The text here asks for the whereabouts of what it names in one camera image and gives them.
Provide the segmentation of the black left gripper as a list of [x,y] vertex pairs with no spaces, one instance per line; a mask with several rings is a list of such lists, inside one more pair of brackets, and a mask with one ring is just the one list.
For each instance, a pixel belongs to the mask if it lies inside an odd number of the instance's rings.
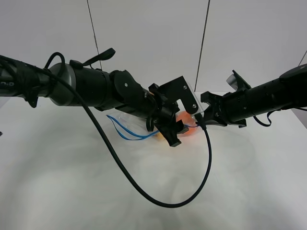
[[179,111],[178,103],[167,104],[162,95],[157,91],[158,85],[153,83],[149,89],[142,88],[144,100],[152,102],[152,108],[146,116],[146,128],[153,131],[155,125],[161,125],[158,130],[166,139],[169,146],[176,147],[181,144],[177,134],[184,134],[189,131],[182,120],[176,121],[176,113]]

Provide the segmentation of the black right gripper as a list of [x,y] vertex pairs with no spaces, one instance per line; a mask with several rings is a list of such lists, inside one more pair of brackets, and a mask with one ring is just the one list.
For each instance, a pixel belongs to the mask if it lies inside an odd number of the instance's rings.
[[233,125],[239,128],[247,126],[245,115],[248,112],[245,92],[227,93],[223,96],[204,92],[201,94],[201,102],[208,104],[209,107],[196,114],[197,124],[221,127]]

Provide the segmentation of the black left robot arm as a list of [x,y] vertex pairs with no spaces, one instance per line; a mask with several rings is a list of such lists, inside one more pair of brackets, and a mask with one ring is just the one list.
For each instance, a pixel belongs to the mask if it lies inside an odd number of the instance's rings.
[[144,89],[126,70],[105,72],[92,68],[99,60],[113,57],[115,51],[107,51],[81,63],[71,60],[44,68],[1,56],[0,94],[2,97],[21,97],[36,107],[39,97],[49,98],[59,106],[93,107],[99,111],[116,109],[146,121],[148,131],[158,129],[168,144],[180,144],[178,134],[188,131],[181,120],[177,101],[187,88],[183,77],[178,77],[161,86],[153,84]]

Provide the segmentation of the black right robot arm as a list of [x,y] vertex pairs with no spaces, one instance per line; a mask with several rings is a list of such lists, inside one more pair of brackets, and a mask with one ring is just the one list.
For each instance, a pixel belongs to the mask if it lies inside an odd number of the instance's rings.
[[201,102],[208,104],[204,115],[197,118],[201,124],[243,128],[247,125],[247,118],[307,106],[306,65],[295,67],[256,87],[251,87],[236,71],[226,81],[234,92],[223,96],[210,92],[201,94]]

